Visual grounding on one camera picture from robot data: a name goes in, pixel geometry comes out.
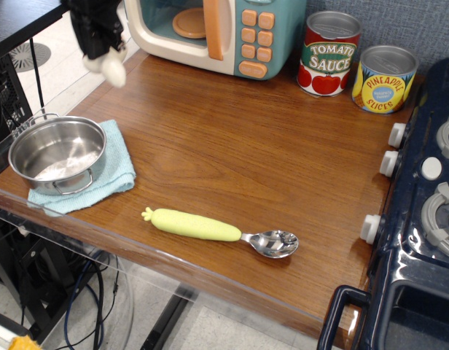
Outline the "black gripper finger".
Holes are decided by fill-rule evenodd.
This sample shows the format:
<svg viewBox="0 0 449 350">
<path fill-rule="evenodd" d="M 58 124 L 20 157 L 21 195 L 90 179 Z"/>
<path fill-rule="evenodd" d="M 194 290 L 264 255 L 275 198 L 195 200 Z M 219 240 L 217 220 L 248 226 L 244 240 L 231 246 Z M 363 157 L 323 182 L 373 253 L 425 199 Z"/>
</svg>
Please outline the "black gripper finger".
<svg viewBox="0 0 449 350">
<path fill-rule="evenodd" d="M 79 46 L 83 54 L 90 60 L 100 58 L 102 55 L 107 54 L 109 51 L 109 46 L 98 34 L 82 36 L 79 39 Z"/>
<path fill-rule="evenodd" d="M 119 28 L 108 31 L 108 34 L 106 35 L 108 48 L 113 48 L 119 53 L 125 50 L 125 41 L 122 37 L 122 33 L 123 30 Z"/>
</svg>

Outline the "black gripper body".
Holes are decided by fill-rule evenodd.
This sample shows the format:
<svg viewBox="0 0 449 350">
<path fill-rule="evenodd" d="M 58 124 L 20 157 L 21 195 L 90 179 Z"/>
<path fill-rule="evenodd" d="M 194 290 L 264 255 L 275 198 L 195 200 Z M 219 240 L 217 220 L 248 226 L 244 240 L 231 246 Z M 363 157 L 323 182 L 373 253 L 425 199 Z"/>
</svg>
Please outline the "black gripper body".
<svg viewBox="0 0 449 350">
<path fill-rule="evenodd" d="M 117 0 L 62 0 L 71 15 L 71 22 L 78 39 L 95 38 L 96 35 L 120 40 L 123 26 L 117 14 Z"/>
</svg>

